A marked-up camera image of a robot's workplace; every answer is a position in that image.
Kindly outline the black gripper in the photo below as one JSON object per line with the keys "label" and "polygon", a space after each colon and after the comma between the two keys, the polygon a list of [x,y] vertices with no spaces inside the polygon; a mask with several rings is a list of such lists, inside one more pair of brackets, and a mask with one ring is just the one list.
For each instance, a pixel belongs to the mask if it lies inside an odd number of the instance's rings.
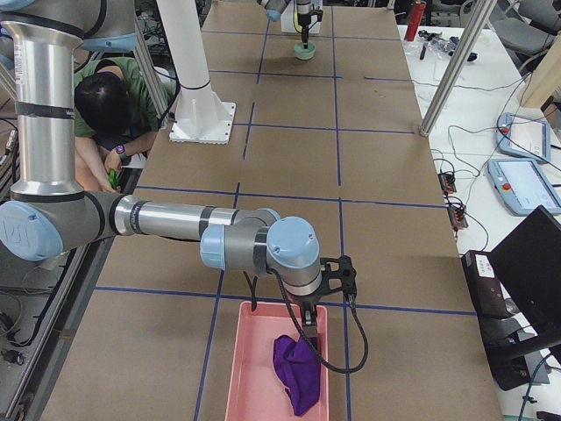
{"label": "black gripper", "polygon": [[297,24],[302,28],[302,46],[309,44],[309,29],[323,20],[323,9],[314,3],[297,3],[295,5]]}
{"label": "black gripper", "polygon": [[316,327],[316,306],[319,304],[322,295],[319,292],[313,292],[304,296],[294,295],[294,303],[300,309],[300,315],[303,317],[303,331],[309,339],[311,345],[318,351],[317,327]]}

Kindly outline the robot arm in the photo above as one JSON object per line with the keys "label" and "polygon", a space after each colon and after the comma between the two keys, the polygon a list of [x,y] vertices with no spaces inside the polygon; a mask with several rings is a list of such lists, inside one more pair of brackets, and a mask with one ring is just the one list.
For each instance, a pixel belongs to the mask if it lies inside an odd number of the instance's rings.
{"label": "robot arm", "polygon": [[292,23],[296,24],[296,32],[301,35],[302,48],[309,49],[310,29],[323,20],[321,6],[316,7],[312,1],[306,0],[257,0],[256,3],[264,9],[267,18],[273,22],[279,21],[281,14],[292,4],[293,11],[290,15]]}
{"label": "robot arm", "polygon": [[316,332],[323,295],[312,225],[269,209],[236,210],[145,202],[111,186],[95,146],[75,136],[74,51],[136,45],[131,1],[4,1],[12,37],[20,177],[1,208],[2,241],[26,260],[44,260],[117,235],[193,240],[211,268],[273,275],[295,328]]}

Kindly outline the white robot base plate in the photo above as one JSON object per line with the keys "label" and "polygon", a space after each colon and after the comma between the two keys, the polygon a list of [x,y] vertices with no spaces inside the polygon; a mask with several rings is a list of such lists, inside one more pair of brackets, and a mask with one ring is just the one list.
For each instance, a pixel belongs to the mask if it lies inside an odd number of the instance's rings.
{"label": "white robot base plate", "polygon": [[195,2],[159,0],[157,5],[180,85],[170,139],[225,145],[236,105],[221,101],[212,88]]}

